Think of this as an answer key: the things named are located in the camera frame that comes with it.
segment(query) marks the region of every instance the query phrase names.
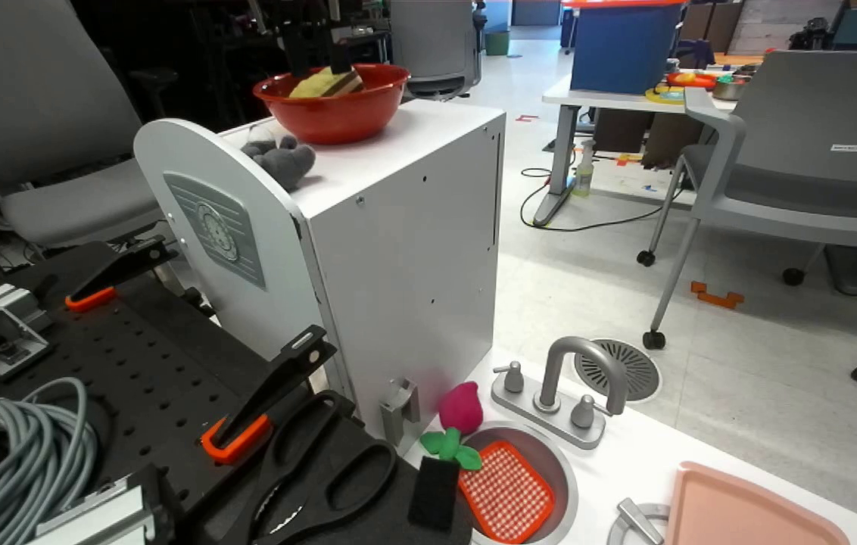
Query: wire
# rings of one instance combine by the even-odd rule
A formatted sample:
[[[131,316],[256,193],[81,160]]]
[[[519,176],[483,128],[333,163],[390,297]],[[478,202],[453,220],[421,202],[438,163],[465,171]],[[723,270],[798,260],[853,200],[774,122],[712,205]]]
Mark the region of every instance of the wire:
[[[41,403],[51,388],[73,388],[76,409]],[[88,391],[63,376],[25,400],[0,396],[0,430],[9,445],[0,461],[0,545],[18,545],[34,538],[41,520],[71,508],[90,483],[96,439],[88,424]]]
[[[523,167],[521,176],[523,176],[523,179],[541,179],[541,176],[548,176],[548,171],[546,171],[546,167]],[[648,212],[643,212],[643,215],[631,215],[631,219],[596,220],[596,225],[575,225],[575,228],[537,228],[533,220],[523,219],[523,212],[526,212],[526,202],[529,202],[537,193],[541,193],[548,186],[553,186],[553,182],[546,179],[537,191],[529,191],[529,193],[521,200],[521,205],[519,205],[519,220],[521,220],[523,228],[546,230],[546,233],[586,233],[586,230],[604,230],[604,228],[614,228],[614,225],[644,220],[644,219],[664,212],[664,202],[657,202],[655,210],[648,210]]]

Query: red strainer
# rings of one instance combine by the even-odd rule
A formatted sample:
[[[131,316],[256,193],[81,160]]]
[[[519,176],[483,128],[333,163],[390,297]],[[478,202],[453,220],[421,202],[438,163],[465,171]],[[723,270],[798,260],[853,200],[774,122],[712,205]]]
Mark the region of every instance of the red strainer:
[[[483,532],[501,543],[529,538],[555,513],[553,485],[511,443],[487,443],[483,469],[461,473],[459,487]]]

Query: red bowl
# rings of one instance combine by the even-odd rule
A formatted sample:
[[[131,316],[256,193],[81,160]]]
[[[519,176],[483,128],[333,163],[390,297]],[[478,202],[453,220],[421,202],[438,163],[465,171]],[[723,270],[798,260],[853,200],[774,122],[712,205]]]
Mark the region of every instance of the red bowl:
[[[311,146],[343,146],[382,132],[393,119],[410,74],[393,64],[356,64],[365,88],[343,97],[299,97],[287,93],[299,78],[290,74],[273,75],[253,88],[257,99],[287,128],[298,139]]]

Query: gray cable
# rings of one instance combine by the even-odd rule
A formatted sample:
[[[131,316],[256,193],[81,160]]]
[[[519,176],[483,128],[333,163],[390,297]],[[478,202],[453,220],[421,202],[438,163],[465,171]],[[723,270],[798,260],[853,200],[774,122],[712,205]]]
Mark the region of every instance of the gray cable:
[[[73,388],[76,409],[41,403],[51,388]],[[41,520],[71,508],[88,487],[96,439],[88,424],[88,391],[78,378],[55,378],[25,400],[0,396],[0,545],[34,538]]]

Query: sink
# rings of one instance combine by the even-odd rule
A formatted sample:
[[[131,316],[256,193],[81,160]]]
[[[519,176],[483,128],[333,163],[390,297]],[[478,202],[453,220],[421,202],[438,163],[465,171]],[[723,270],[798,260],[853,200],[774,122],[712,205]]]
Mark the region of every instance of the sink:
[[[553,439],[538,430],[516,426],[506,422],[486,424],[478,434],[468,439],[472,447],[486,447],[487,443],[511,443],[537,473],[553,485],[555,490],[555,513],[546,520],[546,527],[529,543],[564,543],[564,536],[572,527],[572,518],[578,513],[578,490],[572,467],[560,450],[553,447]],[[477,529],[472,543],[495,545],[486,532]]]

